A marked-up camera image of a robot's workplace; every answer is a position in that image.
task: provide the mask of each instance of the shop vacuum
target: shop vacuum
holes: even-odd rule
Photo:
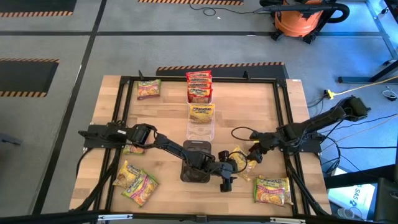
[[[260,0],[260,8],[255,13],[267,11],[275,19],[275,31],[271,37],[277,41],[284,35],[301,37],[311,44],[317,31],[325,23],[343,22],[349,16],[348,6],[325,0]],[[340,17],[331,18],[335,11],[341,11]]]

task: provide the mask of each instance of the wooden table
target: wooden table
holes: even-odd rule
[[[111,121],[120,76],[105,76],[99,91],[92,122],[106,124]],[[307,104],[300,80],[287,80],[290,104],[295,122],[308,119]],[[247,150],[251,145],[232,138],[230,132],[238,126],[248,126],[261,132],[275,131],[278,127],[275,99],[270,84],[262,83],[214,83],[213,102],[215,112],[215,138],[212,154],[232,151],[235,146]],[[161,97],[137,101],[137,85],[134,85],[127,125],[148,123],[169,139],[183,144],[187,129],[188,106],[185,82],[162,82]],[[237,132],[242,138],[249,132]],[[81,162],[70,208],[76,208],[97,184],[103,161],[104,149],[93,149]],[[324,210],[330,213],[329,201],[318,158],[312,154],[300,154],[305,183]],[[185,183],[180,180],[182,161],[160,149],[149,149],[143,156],[122,155],[119,166],[128,161],[159,181],[160,185],[150,200],[139,208],[131,199],[121,195],[124,189],[116,187],[112,212],[172,213],[207,215],[257,215],[291,216],[290,205],[278,207],[272,204],[254,203],[253,182],[238,178],[232,192],[221,193],[221,178],[212,176],[207,184]],[[251,177],[264,175],[270,178],[286,177],[282,153],[277,149],[268,152]],[[104,208],[107,185],[104,188],[100,208]],[[296,187],[298,210],[303,213],[299,188]]]

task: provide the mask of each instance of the ramen noodle package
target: ramen noodle package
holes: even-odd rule
[[[187,81],[190,82],[199,82],[199,83],[211,83],[211,78],[205,77],[187,77]]]
[[[261,176],[256,178],[254,201],[283,206],[285,202],[285,185],[275,179],[264,179]]]
[[[142,207],[157,186],[156,180],[142,170],[122,195],[133,199]]]
[[[123,153],[125,155],[129,155],[129,154],[143,154],[145,152],[145,149],[140,148],[140,147],[136,147],[136,146],[132,146],[131,145],[131,141],[127,140],[126,143],[128,143],[127,145],[124,146],[123,148]]]
[[[140,169],[133,165],[129,165],[128,161],[124,161],[124,164],[122,168],[120,168],[118,176],[113,182],[113,185],[126,189],[130,186],[139,173]]]
[[[160,96],[160,80],[138,82],[138,100],[156,96]]]
[[[187,78],[191,77],[211,78],[211,71],[187,72]]]
[[[214,104],[190,105],[189,118],[193,123],[209,123],[213,119]]]
[[[188,83],[188,88],[211,88],[211,83]]]
[[[211,88],[188,88],[188,102],[210,103]]]
[[[244,166],[246,165],[246,161],[248,165],[246,166],[245,170],[238,173],[240,177],[243,179],[249,181],[249,173],[250,171],[253,170],[253,168],[257,165],[256,161],[249,161],[246,160],[246,154],[242,151],[242,149],[239,146],[236,146],[236,148],[232,151],[230,154],[231,158],[234,159],[238,165],[238,170],[242,170]]]
[[[285,200],[284,202],[290,205],[293,205],[292,202],[292,193],[290,191],[290,184],[289,184],[289,178],[275,178],[275,179],[265,179],[263,176],[259,176],[259,178],[262,178],[268,182],[277,182],[279,184],[282,184],[285,187]]]

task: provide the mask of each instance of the table leg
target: table leg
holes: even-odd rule
[[[375,74],[373,77],[338,77],[339,83],[374,83],[382,77],[387,77],[398,71],[398,60],[392,62],[388,67]],[[386,82],[386,84],[398,84],[398,78]]]

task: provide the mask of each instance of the wire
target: wire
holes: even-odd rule
[[[243,172],[243,171],[246,169],[246,167],[248,166],[248,159],[246,158],[246,155],[245,155],[243,152],[241,152],[241,151],[234,151],[234,152],[231,152],[231,153],[228,155],[228,159],[229,159],[229,157],[230,157],[232,154],[234,154],[234,153],[241,154],[241,155],[244,157],[244,161],[245,161],[245,165],[244,165],[244,167],[243,167],[241,170],[236,171],[236,172],[233,172],[233,171],[232,171],[233,174],[238,174],[238,173],[240,173],[240,172]]]
[[[390,89],[390,87],[386,86],[388,90],[384,90],[383,92],[381,92],[387,99],[391,100],[391,101],[395,101],[398,98],[397,93],[395,93],[394,91],[392,91]]]
[[[365,87],[377,85],[377,84],[380,84],[380,83],[385,83],[385,82],[388,82],[388,81],[393,80],[395,78],[398,78],[398,76],[391,77],[391,78],[388,78],[388,79],[380,81],[380,82],[376,82],[376,83],[372,83],[372,84],[368,84],[368,85],[363,85],[363,86],[360,86],[360,87],[357,87],[357,88],[353,88],[353,89],[350,89],[350,90],[342,91],[341,93],[330,92],[330,95],[331,96],[343,95],[343,94],[349,93],[349,92],[354,91],[354,90],[359,90],[359,89],[362,89],[362,88],[365,88]]]
[[[396,114],[395,116],[392,116],[390,119],[388,119],[388,120],[386,120],[386,121],[383,121],[383,122],[381,122],[381,123],[379,123],[379,124],[377,124],[377,125],[375,125],[375,126],[373,126],[373,127],[371,127],[371,128],[367,128],[367,129],[364,129],[364,130],[362,130],[362,131],[358,131],[358,132],[356,132],[356,133],[354,133],[354,134],[350,134],[349,136],[345,136],[345,137],[343,137],[343,138],[337,140],[336,142],[340,142],[340,141],[342,141],[342,140],[344,140],[344,139],[346,139],[346,138],[349,138],[349,137],[351,137],[351,136],[354,136],[355,134],[359,134],[359,133],[362,133],[362,132],[365,132],[365,131],[369,131],[370,129],[376,128],[376,127],[378,127],[378,126],[380,126],[380,125],[382,125],[382,124],[384,124],[384,123],[386,123],[386,122],[388,122],[388,121],[390,121],[390,120],[396,118],[397,116],[398,116],[398,114]],[[333,144],[330,144],[329,146],[327,146],[326,148],[324,148],[324,150],[327,149],[327,148],[329,148],[329,147],[332,146],[332,145],[333,145]]]
[[[77,162],[77,165],[76,165],[76,178],[77,178],[77,175],[79,174],[79,169],[80,169],[80,163],[81,163],[81,161],[83,160],[83,158],[84,158],[92,149],[93,149],[93,148],[88,148],[87,151],[85,151],[85,152],[83,153],[83,155],[81,155],[79,161]]]
[[[364,175],[368,175],[368,176],[370,176],[370,177],[375,177],[375,178],[377,178],[375,175],[368,174],[368,173],[362,171],[361,169],[359,169],[358,167],[356,167],[356,165],[355,165],[354,163],[352,163],[349,159],[347,159],[347,157],[343,156],[343,155],[341,154],[341,151],[340,151],[340,149],[342,149],[343,147],[339,147],[339,145],[337,144],[338,141],[336,141],[336,140],[334,140],[334,139],[332,139],[332,138],[329,138],[329,137],[328,137],[328,139],[331,140],[331,141],[333,141],[333,144],[336,145],[338,157],[337,157],[337,158],[334,158],[334,159],[331,159],[331,160],[329,160],[329,161],[326,161],[326,162],[324,162],[324,163],[321,164],[321,166],[323,166],[323,165],[325,165],[325,164],[327,164],[327,163],[329,163],[329,162],[331,162],[331,161],[335,161],[334,163],[332,163],[332,165],[329,167],[329,169],[328,169],[326,172],[324,172],[325,174],[330,174],[330,173],[332,173],[335,169],[337,169],[338,165],[340,164],[341,157],[343,157],[343,158],[346,159],[353,167],[355,167],[358,171],[360,171],[360,172],[363,173]]]
[[[325,99],[322,99],[321,100],[321,102],[322,102],[322,106],[321,106],[321,110],[319,111],[319,113],[316,115],[316,116],[318,116],[318,115],[320,115],[321,113],[322,113],[322,111],[323,111],[323,101],[324,101]]]
[[[249,128],[249,127],[241,126],[241,127],[234,128],[234,129],[232,129],[232,131],[231,131],[232,137],[236,138],[237,140],[241,140],[241,141],[255,141],[255,139],[242,139],[242,138],[236,137],[236,136],[234,135],[234,131],[237,130],[237,129],[248,129],[248,130],[250,130],[250,131],[252,131],[252,132],[254,132],[254,133],[257,133],[256,130],[254,130],[254,129],[252,129],[252,128]]]
[[[237,13],[237,14],[240,14],[240,15],[243,15],[243,14],[260,14],[261,15],[261,14],[269,14],[269,13],[271,13],[271,12],[263,12],[263,13],[256,12],[258,9],[254,10],[254,11],[251,11],[251,12],[237,12],[237,11],[230,10],[230,9],[227,9],[227,8],[222,8],[222,7],[201,7],[201,8],[195,9],[192,6],[191,3],[189,4],[189,7],[191,9],[195,10],[195,11],[202,10],[202,13],[204,13],[204,15],[206,15],[206,16],[215,16],[217,14],[216,9],[225,10],[225,11],[228,11],[228,12],[233,12],[233,13]]]
[[[397,149],[397,146],[386,146],[386,147],[340,147],[340,149]]]
[[[396,116],[396,115],[398,115],[398,114],[393,114],[393,115],[385,116],[385,117],[382,117],[382,118],[376,118],[376,119],[373,119],[373,120],[371,120],[371,121],[364,121],[364,122],[358,123],[358,124],[354,123],[354,124],[351,124],[351,125],[349,125],[349,126],[342,126],[342,127],[340,127],[340,128],[336,128],[335,130],[339,130],[339,129],[341,129],[341,128],[349,128],[349,127],[352,127],[352,126],[355,126],[355,125],[361,125],[361,124],[365,124],[365,123],[370,123],[370,122],[373,122],[373,121],[378,121],[378,120],[380,120],[380,119],[390,118],[390,117]],[[322,132],[319,132],[319,133],[320,133],[320,134],[321,134],[321,133],[326,133],[326,132],[328,132],[328,131],[330,131],[330,130],[322,131]]]
[[[322,101],[323,99],[325,99],[325,97],[326,97],[326,95],[323,95],[321,98],[318,98],[318,99],[312,101],[311,103],[307,104],[307,107],[308,107],[308,108],[313,108],[314,106],[320,104],[321,101]]]
[[[341,124],[341,122],[343,122],[344,120],[342,119],[339,123],[337,123],[330,131],[329,133],[325,136],[325,139],[327,139],[329,137],[329,135],[337,128],[337,126],[339,126],[339,124]]]
[[[357,170],[360,171],[361,173],[363,173],[363,174],[365,174],[365,175],[368,175],[368,176],[370,176],[370,177],[378,178],[378,177],[376,177],[375,175],[368,174],[368,173],[362,171],[361,169],[359,169],[355,164],[353,164],[353,162],[351,162],[349,159],[347,159],[347,157],[345,157],[345,156],[343,156],[343,155],[341,155],[341,156],[342,156],[344,159],[346,159],[351,165],[353,165],[353,167],[355,167],[355,169],[357,169]]]
[[[333,141],[333,144],[336,144],[338,157],[337,157],[337,158],[334,158],[334,159],[331,159],[331,160],[329,160],[329,161],[324,162],[324,163],[321,164],[321,166],[323,166],[323,165],[325,165],[325,164],[327,164],[327,163],[329,163],[329,162],[331,162],[331,161],[334,161],[334,163],[332,163],[332,165],[326,170],[326,172],[324,172],[326,175],[332,173],[333,171],[335,171],[335,170],[337,169],[337,167],[338,167],[339,164],[340,164],[340,159],[341,159],[341,151],[340,151],[340,148],[339,148],[338,145],[337,145],[336,140],[334,140],[334,139],[332,139],[332,138],[329,138],[329,137],[327,137],[327,139]]]

